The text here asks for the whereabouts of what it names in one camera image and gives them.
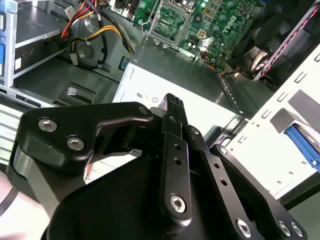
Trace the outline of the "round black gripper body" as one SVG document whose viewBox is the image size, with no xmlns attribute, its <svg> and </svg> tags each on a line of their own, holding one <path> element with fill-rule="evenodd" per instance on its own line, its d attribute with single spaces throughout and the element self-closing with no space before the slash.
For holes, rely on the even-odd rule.
<svg viewBox="0 0 320 240">
<path fill-rule="evenodd" d="M 230 240 L 223 200 L 228 176 L 200 131 L 169 122 L 102 128 L 105 154 L 142 155 L 70 194 L 47 227 L 49 240 Z"/>
</svg>

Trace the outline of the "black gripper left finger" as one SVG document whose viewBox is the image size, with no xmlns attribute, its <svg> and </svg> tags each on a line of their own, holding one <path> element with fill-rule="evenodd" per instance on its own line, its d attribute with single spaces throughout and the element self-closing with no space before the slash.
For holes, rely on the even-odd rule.
<svg viewBox="0 0 320 240">
<path fill-rule="evenodd" d="M 73 192 L 140 157 L 129 149 L 105 154 L 97 135 L 109 125 L 181 124 L 179 98 L 167 94 L 155 110 L 139 102 L 36 108 L 21 117 L 8 175 L 27 183 L 49 216 Z"/>
</svg>

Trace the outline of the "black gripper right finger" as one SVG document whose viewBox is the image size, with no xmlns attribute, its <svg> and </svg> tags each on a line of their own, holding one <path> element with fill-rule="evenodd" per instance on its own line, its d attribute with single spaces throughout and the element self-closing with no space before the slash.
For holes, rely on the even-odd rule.
<svg viewBox="0 0 320 240">
<path fill-rule="evenodd" d="M 205 240 L 306 240 L 298 221 L 222 145 L 208 148 L 177 101 L 188 143 L 195 223 Z"/>
</svg>

